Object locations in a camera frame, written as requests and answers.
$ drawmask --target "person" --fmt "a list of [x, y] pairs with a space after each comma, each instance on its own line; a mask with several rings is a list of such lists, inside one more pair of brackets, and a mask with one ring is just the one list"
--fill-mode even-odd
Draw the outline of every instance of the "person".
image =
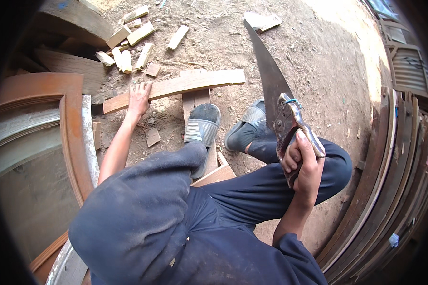
[[[203, 169], [220, 111], [213, 104], [190, 114], [184, 147], [155, 153], [124, 168], [135, 125], [149, 108], [152, 83], [132, 84], [125, 119], [101, 164], [98, 187], [69, 228], [69, 239], [97, 284], [326, 284], [303, 246], [303, 226], [314, 205], [342, 190], [352, 163], [339, 146], [320, 139], [316, 158], [302, 131], [280, 164], [277, 140], [257, 100], [225, 137], [268, 165], [240, 177], [192, 187]], [[303, 161], [293, 189], [284, 172]], [[281, 219], [272, 247], [255, 225]]]

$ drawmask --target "hand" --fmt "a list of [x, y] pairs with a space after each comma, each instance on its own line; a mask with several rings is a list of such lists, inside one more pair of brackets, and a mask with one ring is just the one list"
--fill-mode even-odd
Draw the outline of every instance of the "hand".
[[309, 199], [308, 202], [312, 203], [313, 206], [319, 192], [325, 158], [317, 158], [315, 156], [311, 143], [302, 130], [299, 129], [296, 133], [296, 140], [287, 147], [282, 160], [284, 171], [291, 173], [291, 171], [296, 170], [297, 163], [301, 159], [303, 163], [293, 184], [293, 190], [295, 193], [307, 197]]
[[134, 118], [141, 118], [151, 105], [149, 95], [151, 94], [152, 82], [148, 84], [141, 82], [130, 85], [130, 102], [127, 114]]

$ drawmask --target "blue string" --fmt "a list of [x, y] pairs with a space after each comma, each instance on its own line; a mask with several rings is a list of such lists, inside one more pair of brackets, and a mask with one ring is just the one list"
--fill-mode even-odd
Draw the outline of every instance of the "blue string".
[[285, 104], [290, 103], [290, 102], [295, 102], [298, 105], [298, 108], [302, 109], [302, 105], [300, 104], [300, 102], [298, 102], [297, 99], [290, 99], [285, 101]]

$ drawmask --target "sandy ground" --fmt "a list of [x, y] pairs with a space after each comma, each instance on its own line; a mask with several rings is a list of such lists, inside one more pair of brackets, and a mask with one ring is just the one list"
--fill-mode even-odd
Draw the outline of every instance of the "sandy ground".
[[[154, 43], [150, 60], [162, 65], [153, 79], [145, 72], [123, 74], [115, 66], [109, 69], [100, 92], [126, 91], [131, 80], [160, 81], [179, 77], [186, 69], [208, 71], [241, 68], [246, 84], [216, 88], [211, 97], [222, 112], [217, 135], [218, 150], [229, 161], [237, 176], [254, 171], [264, 164], [242, 153], [223, 148], [223, 138], [246, 108], [263, 97], [255, 55], [241, 17], [244, 12], [278, 14], [283, 23], [261, 35], [276, 63], [287, 78], [293, 94], [304, 107], [303, 118], [315, 134], [342, 146], [353, 165], [366, 157], [371, 129], [371, 108], [380, 100], [381, 86], [390, 86], [388, 61], [376, 21], [356, 0], [336, 4], [324, 0], [296, 0], [281, 3], [268, 1], [168, 0], [165, 6], [154, 1], [91, 0], [104, 10], [103, 17], [114, 26], [124, 14], [149, 5], [143, 23], [152, 21], [156, 31], [131, 48], [135, 64], [144, 43]], [[190, 27], [188, 36], [176, 51], [166, 46], [180, 25]], [[114, 136], [126, 111], [97, 116], [105, 135]], [[154, 123], [148, 123], [151, 117]], [[137, 128], [131, 143], [127, 165], [139, 163], [149, 154], [177, 150], [183, 145], [183, 106], [181, 95], [152, 102], [141, 122], [147, 128], [158, 128], [161, 141], [148, 148], [145, 132]], [[104, 147], [98, 152], [102, 162]], [[328, 241], [348, 208], [360, 173], [352, 171], [347, 187], [330, 200], [316, 206], [306, 223], [302, 242], [316, 255]], [[257, 225], [257, 237], [271, 244], [278, 220]]]

